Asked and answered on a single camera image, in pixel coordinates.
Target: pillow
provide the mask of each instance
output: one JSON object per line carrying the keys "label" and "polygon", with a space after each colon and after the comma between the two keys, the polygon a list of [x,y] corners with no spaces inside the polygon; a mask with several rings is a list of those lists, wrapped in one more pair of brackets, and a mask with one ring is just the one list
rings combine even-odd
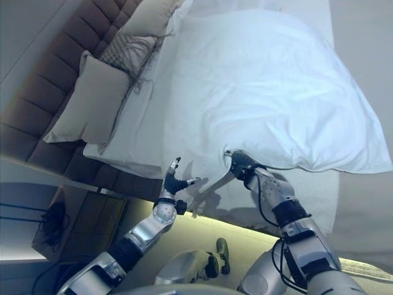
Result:
{"label": "pillow", "polygon": [[44,137],[46,143],[109,141],[130,80],[126,73],[93,58],[87,51],[80,59],[79,72],[75,91],[55,126]]}
{"label": "pillow", "polygon": [[152,53],[157,38],[118,34],[99,60],[125,71],[132,82],[138,79],[146,60]]}
{"label": "pillow", "polygon": [[143,0],[118,34],[161,36],[174,10],[183,0]]}

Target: gray headboard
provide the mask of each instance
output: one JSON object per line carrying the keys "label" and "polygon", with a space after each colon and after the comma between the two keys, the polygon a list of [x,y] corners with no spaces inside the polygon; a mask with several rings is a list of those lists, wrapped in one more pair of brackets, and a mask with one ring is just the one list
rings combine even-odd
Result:
{"label": "gray headboard", "polygon": [[155,200],[160,180],[131,175],[84,157],[83,141],[42,141],[71,96],[82,52],[100,55],[141,1],[84,1],[2,112],[2,157],[81,183]]}

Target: mattress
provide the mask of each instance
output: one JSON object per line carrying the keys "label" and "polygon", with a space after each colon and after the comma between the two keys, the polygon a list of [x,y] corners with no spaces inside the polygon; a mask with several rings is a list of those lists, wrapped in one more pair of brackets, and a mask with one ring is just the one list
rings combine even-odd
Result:
{"label": "mattress", "polygon": [[[247,9],[269,9],[294,14],[320,32],[333,44],[332,26],[328,1],[194,1],[190,15],[209,13],[230,13]],[[168,32],[172,29],[170,22]],[[165,42],[163,48],[154,54],[142,76],[141,90],[132,90],[117,120],[114,137],[104,149],[87,144],[84,156],[106,162],[120,170],[146,178],[162,178],[163,163],[162,134],[166,93],[170,91],[169,77],[174,42]],[[324,232],[331,232],[338,198],[338,172],[308,173],[300,169],[277,170],[294,186],[303,205],[315,216]],[[209,196],[209,201],[198,198],[192,202],[195,213],[220,219],[238,226],[261,228],[264,226],[256,207],[255,196],[245,191],[240,182],[232,181],[219,187]]]}

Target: textured pillow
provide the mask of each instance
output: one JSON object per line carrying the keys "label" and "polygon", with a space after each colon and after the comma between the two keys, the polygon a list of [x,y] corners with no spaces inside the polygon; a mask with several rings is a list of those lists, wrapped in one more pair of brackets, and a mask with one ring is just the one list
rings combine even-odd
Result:
{"label": "textured pillow", "polygon": [[127,74],[85,51],[80,59],[75,91],[44,141],[58,143],[82,139],[87,143],[107,143],[129,87]]}
{"label": "textured pillow", "polygon": [[99,60],[127,72],[131,81],[135,82],[156,41],[155,37],[117,34]]}
{"label": "textured pillow", "polygon": [[183,0],[143,0],[119,34],[161,36],[173,11]]}

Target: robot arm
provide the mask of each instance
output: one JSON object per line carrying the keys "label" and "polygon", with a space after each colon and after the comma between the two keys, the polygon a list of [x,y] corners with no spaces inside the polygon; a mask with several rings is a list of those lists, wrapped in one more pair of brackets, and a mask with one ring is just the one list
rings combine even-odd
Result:
{"label": "robot arm", "polygon": [[296,285],[307,289],[308,294],[365,294],[350,276],[340,272],[338,257],[311,215],[295,198],[293,187],[276,179],[243,151],[228,151],[226,155],[232,158],[230,171],[234,176],[272,208],[275,223],[270,223],[279,227],[281,254]]}
{"label": "robot arm", "polygon": [[200,180],[177,180],[174,174],[179,161],[180,158],[177,158],[169,166],[162,192],[154,204],[152,214],[127,232],[109,248],[108,252],[101,253],[70,278],[59,290],[58,295],[108,294],[123,281],[144,254],[158,242],[161,235],[170,230],[177,214],[184,214],[187,209],[186,203],[175,201],[175,193]]}

